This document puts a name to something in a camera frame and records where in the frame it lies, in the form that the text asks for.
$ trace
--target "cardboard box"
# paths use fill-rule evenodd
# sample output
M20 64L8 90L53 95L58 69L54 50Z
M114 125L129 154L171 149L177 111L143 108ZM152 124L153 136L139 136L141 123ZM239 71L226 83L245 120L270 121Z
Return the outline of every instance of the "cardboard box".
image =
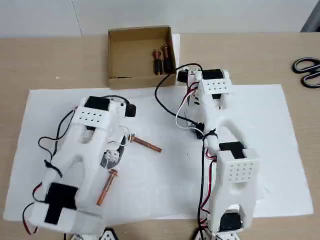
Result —
M110 29L108 31L108 85L113 89L155 87L166 76L155 75L153 51L170 46L173 67L175 54L169 26ZM174 85L172 74L163 86Z

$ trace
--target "wooden table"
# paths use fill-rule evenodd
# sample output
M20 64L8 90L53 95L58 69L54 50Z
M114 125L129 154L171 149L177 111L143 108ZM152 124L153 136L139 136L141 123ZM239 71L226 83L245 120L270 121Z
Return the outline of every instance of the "wooden table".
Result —
M318 239L320 233L320 88L300 85L298 57L320 57L319 33L182 34L180 62L228 69L234 84L282 84L314 206L314 215L259 218L243 240ZM0 206L2 211L29 89L106 87L107 38L0 39ZM186 240L195 220L115 226L120 240ZM1 240L28 238L22 223L0 221ZM41 229L34 239L62 239Z

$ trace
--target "red wire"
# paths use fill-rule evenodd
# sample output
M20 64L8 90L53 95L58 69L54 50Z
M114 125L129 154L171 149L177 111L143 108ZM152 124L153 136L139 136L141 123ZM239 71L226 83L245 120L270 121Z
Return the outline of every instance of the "red wire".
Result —
M36 202L43 202L43 201L39 201L39 200L37 200L37 199L35 198L35 193L36 193L36 191L38 190L38 188L40 188L41 186L42 186L42 182L40 182L40 183L39 183L37 186L35 186L35 188L32 190L32 197L33 197L33 199L34 199ZM27 225L26 218L25 218L25 212L26 212L26 210L27 210L30 206L32 206L33 204L35 204L35 202L29 203L29 204L24 208L24 210L23 210L23 212L22 212L22 222L23 222L23 226L24 226L25 231L26 231L29 235L33 235L33 234L35 234L35 233L38 231L38 227L36 226L35 229L34 229L34 231L33 231L33 233L31 233L30 230L29 230L29 227L28 227L28 225Z
M208 159L217 160L217 156L210 156L210 155L209 155L209 153L208 153L208 148L207 148L206 151L205 151L205 156L206 156Z
M212 164L215 162L215 160L212 160L210 165L209 165L209 176L208 176L208 194L206 195L204 201L201 204L201 210L210 214L210 212L206 209L204 209L203 207L206 205L206 203L208 202L210 195L211 195L211 178L212 178Z
M205 218L205 219L202 219L202 220L200 221L200 223L201 223L201 224L204 224L206 221L207 221L207 219Z
M183 97L183 99L182 99L182 101L181 101L180 107L181 107L181 105L184 103L184 101L185 101L186 97L188 96L188 94L191 93L191 92L194 92L194 91L197 90L197 89L198 89L198 88L195 87L195 88L190 89L190 90L188 90L188 91L186 92L186 94L184 95L184 97Z
M30 206L32 206L33 204L35 204L35 203L34 203L34 202L29 203L29 204L24 208L24 210L23 210L23 212L22 212L22 222L23 222L23 225L24 225L24 229L25 229L25 231L26 231L29 235L33 235L33 234L35 234L35 233L38 231L38 227L36 226L35 229L33 230L33 233L31 233L30 230L29 230L29 227L28 227L28 225L27 225L27 221L26 221L26 219L25 219L25 212L26 212L26 210L27 210Z
M191 83L191 85L188 87L188 89L191 89L191 87L195 84L198 84L199 82L198 81L194 81L193 83Z

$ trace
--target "screw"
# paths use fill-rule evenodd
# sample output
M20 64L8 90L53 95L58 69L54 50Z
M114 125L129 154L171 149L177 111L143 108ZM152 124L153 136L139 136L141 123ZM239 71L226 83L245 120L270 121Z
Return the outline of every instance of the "screw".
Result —
M161 57L161 51L159 49L155 49L153 52L153 58L154 58L154 61L153 61L153 67L154 67L154 74L155 75L161 75L162 72L163 72L163 69L162 69L162 61L160 59Z
M104 198L105 198L105 196L106 196L106 194L107 194L112 182L114 181L115 177L118 176L117 170L111 169L109 171L109 173L110 173L110 175L109 175L109 177L108 177L108 179L107 179L107 181L106 181L106 183L105 183L105 185L103 187L103 190L102 190L102 192L100 194L100 197L99 197L98 201L96 202L96 204L98 206L100 206L102 204L102 202L104 201Z
M152 150L154 150L154 151L156 151L158 153L162 152L162 148L157 147L155 145L152 145L151 143L136 137L134 134L131 135L131 142L135 142L137 144L141 144L141 145L143 145L143 146L145 146L147 148L150 148L150 149L152 149Z
M163 51L163 58L168 59L169 58L169 46L163 45L162 51Z
M159 49L153 50L153 57L154 57L155 60L156 60L156 59L160 59L160 57L161 57L161 51L160 51Z
M173 62L171 58L170 47L165 44L162 46L162 51L163 51L163 70L167 74L172 73L174 67L173 67Z

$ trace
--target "scissors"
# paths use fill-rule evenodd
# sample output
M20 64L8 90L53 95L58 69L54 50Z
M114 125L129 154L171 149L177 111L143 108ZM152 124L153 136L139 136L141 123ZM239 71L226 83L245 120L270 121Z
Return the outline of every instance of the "scissors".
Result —
M312 63L313 65L307 66L304 68L298 68L298 64L300 63ZM292 71L296 74L310 73L301 78L301 84L306 88L310 88L310 89L320 88L320 82L317 84L312 84L309 82L310 79L314 79L320 76L320 59L319 58L315 58L315 57L299 58L292 64Z

